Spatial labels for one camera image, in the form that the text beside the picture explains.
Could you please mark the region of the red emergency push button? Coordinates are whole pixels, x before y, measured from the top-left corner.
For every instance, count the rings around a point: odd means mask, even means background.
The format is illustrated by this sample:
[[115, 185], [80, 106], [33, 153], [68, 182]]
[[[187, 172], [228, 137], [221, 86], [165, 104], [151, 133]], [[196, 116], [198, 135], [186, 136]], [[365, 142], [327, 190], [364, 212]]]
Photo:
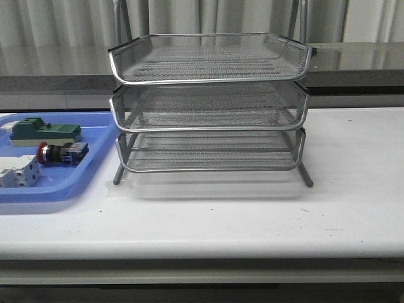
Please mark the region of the red emergency push button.
[[43, 141], [39, 144], [36, 157], [42, 165], [47, 163], [64, 163], [75, 167], [81, 163], [89, 152], [88, 143], [75, 142], [61, 145], [51, 145]]

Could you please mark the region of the clear tape patch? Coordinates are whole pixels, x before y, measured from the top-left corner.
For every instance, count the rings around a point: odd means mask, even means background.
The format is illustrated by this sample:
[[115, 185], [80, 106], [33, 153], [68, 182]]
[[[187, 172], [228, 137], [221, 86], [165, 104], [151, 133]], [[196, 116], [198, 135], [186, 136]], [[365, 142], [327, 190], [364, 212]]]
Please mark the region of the clear tape patch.
[[119, 184], [107, 183], [106, 188], [107, 193], [105, 196], [107, 198], [124, 198], [128, 196], [128, 189], [123, 182]]

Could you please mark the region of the blue plastic tray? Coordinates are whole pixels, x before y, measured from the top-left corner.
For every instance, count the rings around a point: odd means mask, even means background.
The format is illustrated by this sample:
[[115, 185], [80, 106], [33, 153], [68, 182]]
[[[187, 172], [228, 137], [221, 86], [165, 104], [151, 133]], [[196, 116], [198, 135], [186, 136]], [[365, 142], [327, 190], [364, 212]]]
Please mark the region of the blue plastic tray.
[[31, 112], [9, 114], [1, 125], [27, 117], [41, 117], [44, 122], [79, 124], [82, 141], [89, 152], [76, 167], [68, 165], [40, 166], [39, 180], [32, 187], [1, 189], [1, 203], [56, 202], [79, 195], [93, 179], [98, 167], [117, 138], [118, 129], [107, 111], [101, 112]]

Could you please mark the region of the grey stone counter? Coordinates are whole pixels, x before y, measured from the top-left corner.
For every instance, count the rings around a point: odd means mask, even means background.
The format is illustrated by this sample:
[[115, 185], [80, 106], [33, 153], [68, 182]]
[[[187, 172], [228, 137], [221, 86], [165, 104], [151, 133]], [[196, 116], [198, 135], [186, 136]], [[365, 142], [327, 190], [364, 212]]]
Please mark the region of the grey stone counter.
[[[319, 43], [300, 83], [314, 93], [403, 92], [403, 43]], [[2, 92], [106, 92], [116, 87], [106, 47], [1, 49]]]

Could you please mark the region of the white circuit breaker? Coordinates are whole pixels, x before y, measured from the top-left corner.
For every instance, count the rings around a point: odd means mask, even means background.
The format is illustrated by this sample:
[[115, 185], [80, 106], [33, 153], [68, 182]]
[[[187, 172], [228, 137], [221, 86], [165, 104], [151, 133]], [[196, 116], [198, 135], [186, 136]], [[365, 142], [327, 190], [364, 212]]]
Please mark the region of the white circuit breaker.
[[32, 187], [40, 178], [35, 155], [1, 157], [1, 187]]

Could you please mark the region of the green knife switch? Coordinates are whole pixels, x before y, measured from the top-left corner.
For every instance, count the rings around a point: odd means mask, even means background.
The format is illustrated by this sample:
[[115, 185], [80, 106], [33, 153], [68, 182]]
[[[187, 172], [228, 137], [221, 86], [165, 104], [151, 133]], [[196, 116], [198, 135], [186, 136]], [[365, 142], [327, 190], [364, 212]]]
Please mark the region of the green knife switch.
[[41, 142], [51, 145], [76, 143], [81, 140], [79, 124], [56, 124], [45, 122], [41, 117], [28, 117], [1, 126], [9, 134], [12, 146], [38, 146]]

